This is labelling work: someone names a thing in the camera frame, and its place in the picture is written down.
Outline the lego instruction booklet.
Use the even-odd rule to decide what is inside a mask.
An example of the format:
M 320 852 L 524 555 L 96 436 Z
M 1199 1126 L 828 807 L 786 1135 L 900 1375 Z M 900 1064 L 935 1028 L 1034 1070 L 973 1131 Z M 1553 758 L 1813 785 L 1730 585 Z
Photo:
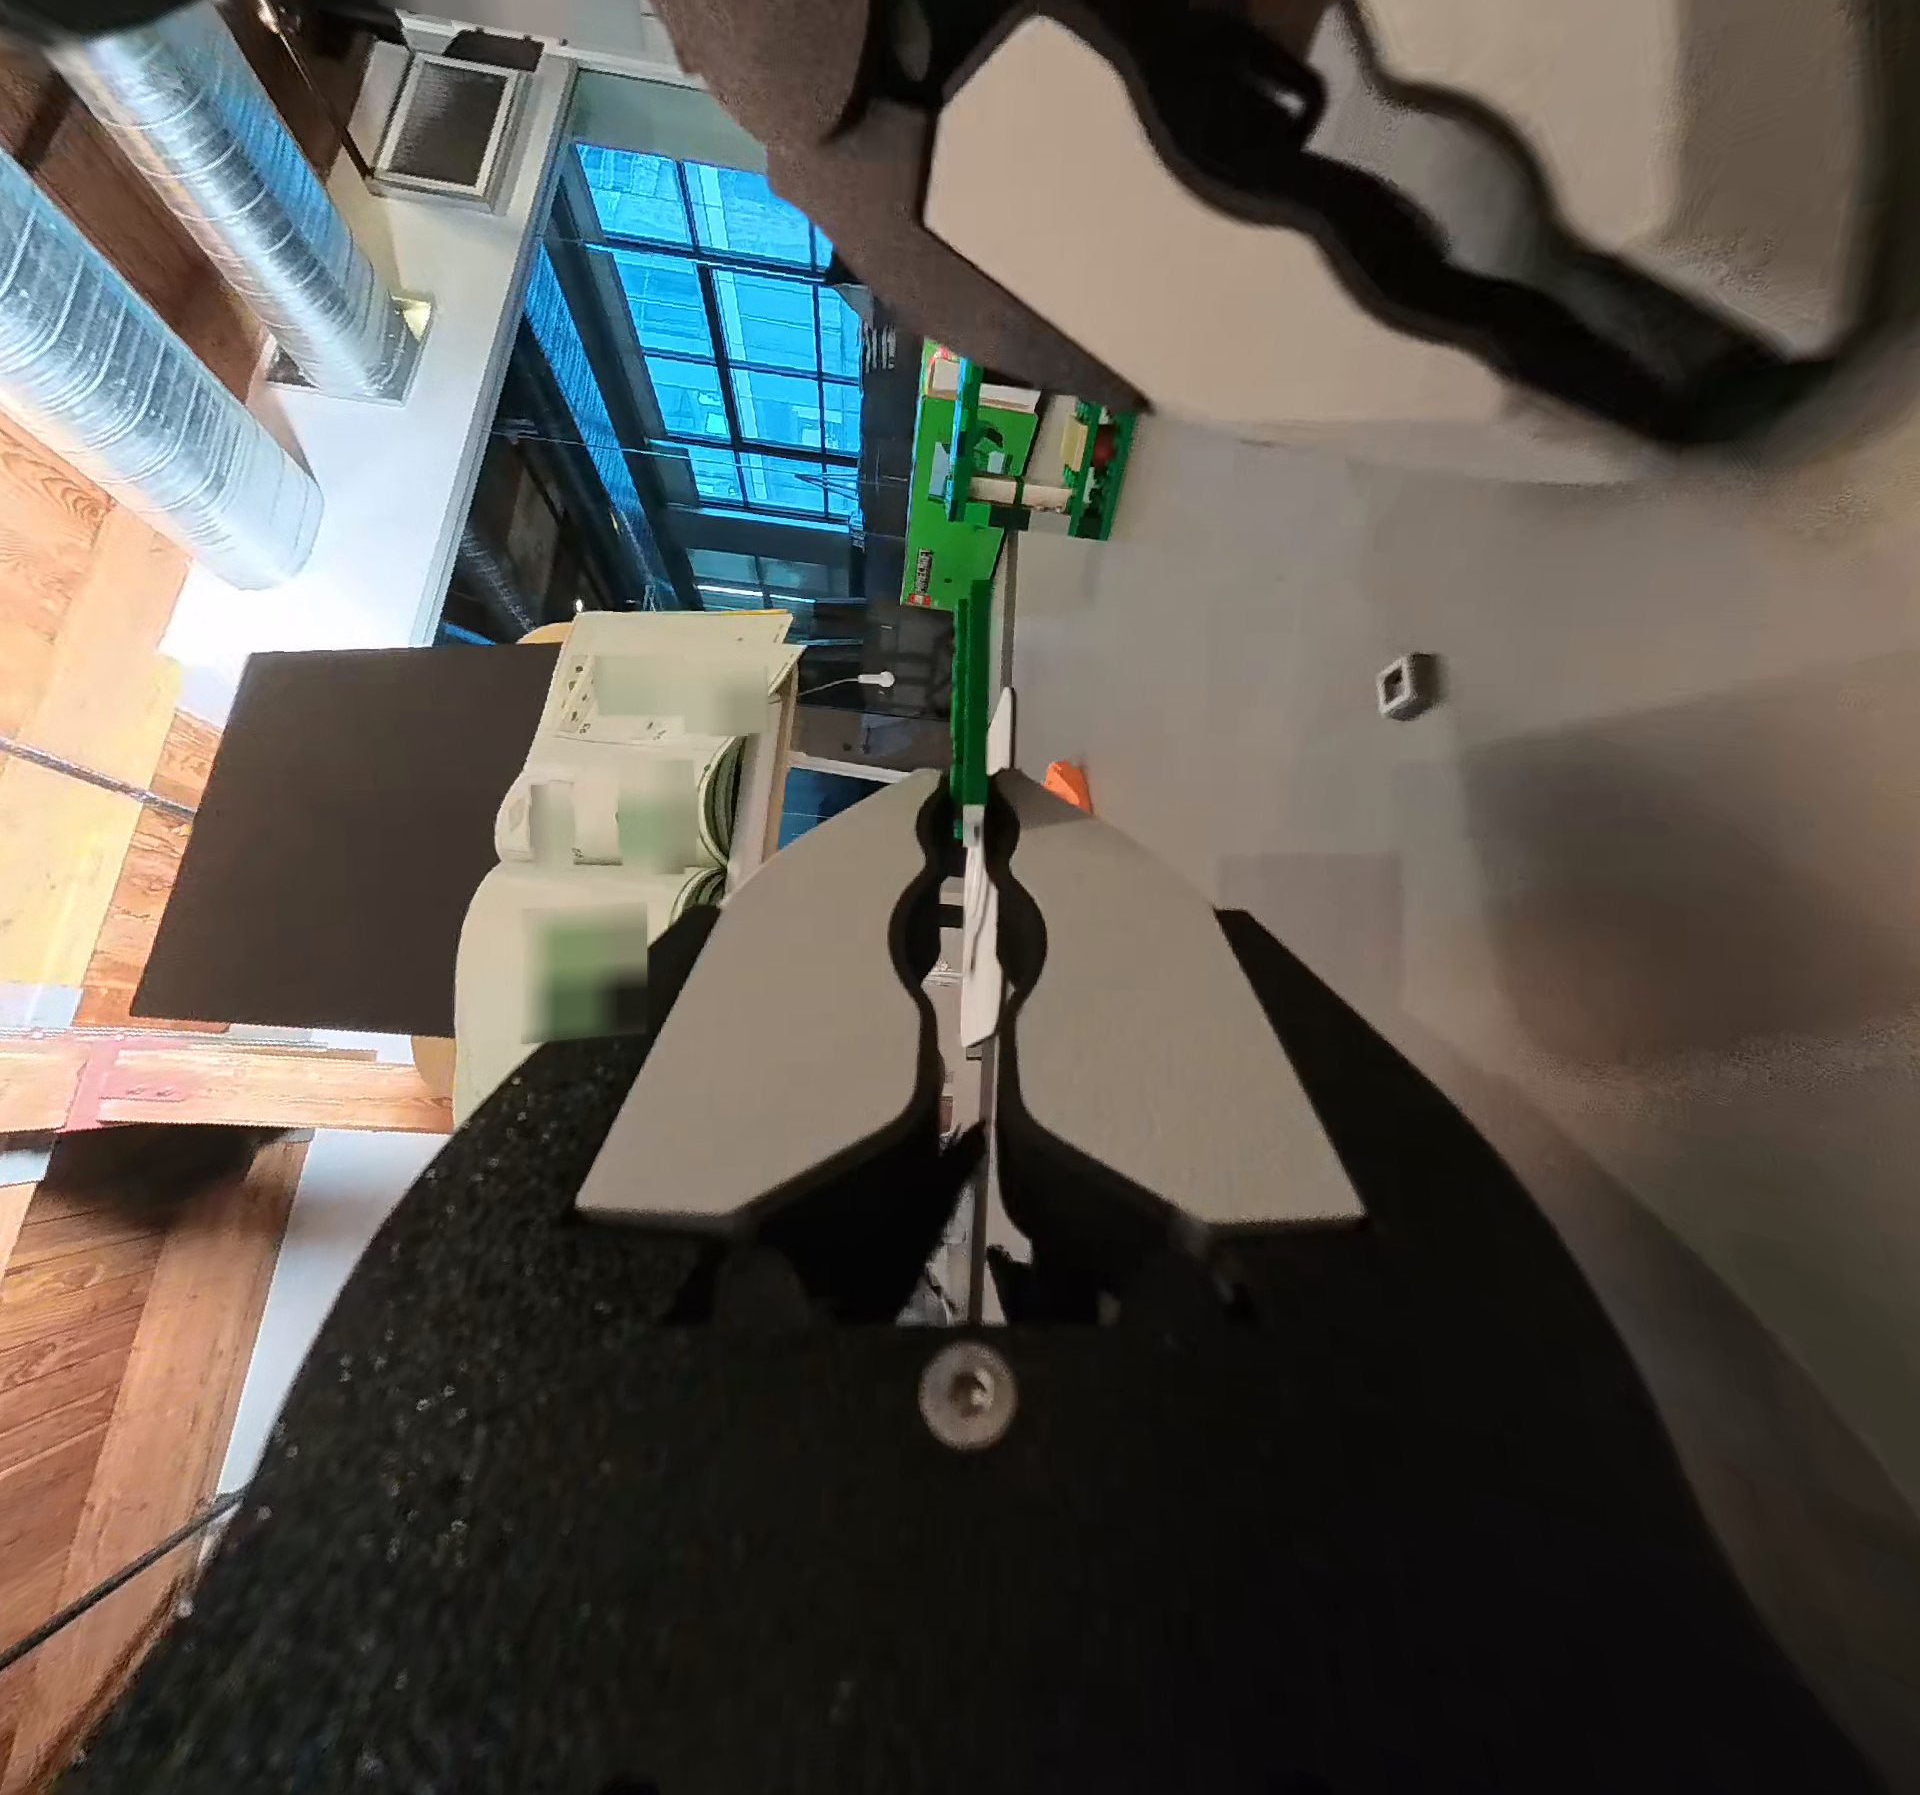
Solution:
M 493 821 L 454 982 L 454 1116 L 552 1041 L 649 1020 L 649 952 L 771 852 L 803 646 L 791 610 L 590 610 Z

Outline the black board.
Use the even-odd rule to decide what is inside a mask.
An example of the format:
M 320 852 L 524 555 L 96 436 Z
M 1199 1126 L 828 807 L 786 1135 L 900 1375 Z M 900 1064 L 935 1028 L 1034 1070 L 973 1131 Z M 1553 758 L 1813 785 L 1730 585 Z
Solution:
M 133 1020 L 451 1038 L 558 643 L 251 655 Z

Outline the white wall vent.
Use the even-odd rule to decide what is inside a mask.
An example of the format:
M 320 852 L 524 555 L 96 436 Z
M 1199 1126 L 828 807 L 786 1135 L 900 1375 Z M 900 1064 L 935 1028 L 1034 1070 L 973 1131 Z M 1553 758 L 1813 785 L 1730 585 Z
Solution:
M 528 89 L 524 68 L 405 50 L 369 156 L 372 187 L 385 197 L 493 209 L 516 153 Z

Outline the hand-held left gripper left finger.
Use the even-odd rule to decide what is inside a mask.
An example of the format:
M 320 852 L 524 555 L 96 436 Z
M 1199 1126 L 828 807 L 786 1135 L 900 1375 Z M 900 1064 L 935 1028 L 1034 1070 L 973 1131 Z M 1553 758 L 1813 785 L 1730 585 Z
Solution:
M 935 1122 L 947 776 L 915 768 L 782 846 L 718 913 L 576 1208 L 746 1231 Z

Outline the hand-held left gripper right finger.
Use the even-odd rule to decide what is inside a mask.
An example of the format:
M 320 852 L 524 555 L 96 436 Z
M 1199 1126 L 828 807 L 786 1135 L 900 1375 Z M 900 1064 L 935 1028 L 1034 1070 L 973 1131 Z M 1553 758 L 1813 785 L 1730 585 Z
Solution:
M 1353 1228 L 1362 1198 L 1174 868 L 1017 768 L 989 780 L 998 1186 L 1026 1237 Z

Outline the green lego box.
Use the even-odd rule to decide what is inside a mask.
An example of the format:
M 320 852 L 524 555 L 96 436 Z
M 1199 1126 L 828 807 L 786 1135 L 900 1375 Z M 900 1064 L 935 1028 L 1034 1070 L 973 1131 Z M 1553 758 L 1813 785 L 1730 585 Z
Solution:
M 946 487 L 958 370 L 959 357 L 950 348 L 935 339 L 920 342 L 920 399 L 900 570 L 900 604 L 906 609 L 950 610 L 974 582 L 992 579 L 1001 548 L 1001 530 L 992 524 L 947 520 Z M 988 382 L 977 397 L 974 466 L 998 478 L 1026 473 L 1041 408 L 1041 391 Z

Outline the silver air duct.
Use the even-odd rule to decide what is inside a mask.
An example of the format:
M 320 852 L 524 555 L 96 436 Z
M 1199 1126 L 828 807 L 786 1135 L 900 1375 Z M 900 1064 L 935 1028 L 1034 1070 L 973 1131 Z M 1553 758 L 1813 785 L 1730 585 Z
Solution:
M 317 479 L 13 157 L 2 412 L 238 591 L 309 561 Z
M 405 397 L 421 339 L 211 4 L 48 56 L 309 391 Z

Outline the green lego base plate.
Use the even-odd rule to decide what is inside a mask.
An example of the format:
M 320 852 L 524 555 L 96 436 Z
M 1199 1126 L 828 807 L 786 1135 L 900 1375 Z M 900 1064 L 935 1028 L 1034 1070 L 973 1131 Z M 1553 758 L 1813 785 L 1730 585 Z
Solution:
M 992 582 L 973 582 L 950 610 L 950 771 L 955 831 L 974 845 L 989 800 Z

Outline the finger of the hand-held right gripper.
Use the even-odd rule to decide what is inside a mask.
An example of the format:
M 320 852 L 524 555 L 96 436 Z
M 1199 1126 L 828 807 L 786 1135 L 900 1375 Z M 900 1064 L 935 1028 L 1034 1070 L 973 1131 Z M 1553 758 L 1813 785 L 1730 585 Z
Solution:
M 1793 452 L 1870 391 L 1870 0 L 1068 4 L 1171 174 L 1387 326 L 1658 452 Z
M 1387 326 L 1302 233 L 1190 190 L 1068 0 L 1019 5 L 950 89 L 920 221 L 1171 420 L 1476 484 L 1667 472 L 1649 442 Z

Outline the large window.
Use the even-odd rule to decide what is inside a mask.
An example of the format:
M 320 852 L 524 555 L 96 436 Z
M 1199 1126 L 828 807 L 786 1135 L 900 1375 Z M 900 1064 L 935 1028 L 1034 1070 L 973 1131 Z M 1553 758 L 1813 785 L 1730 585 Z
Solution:
M 862 318 L 755 171 L 563 148 L 524 326 L 627 517 L 859 530 Z

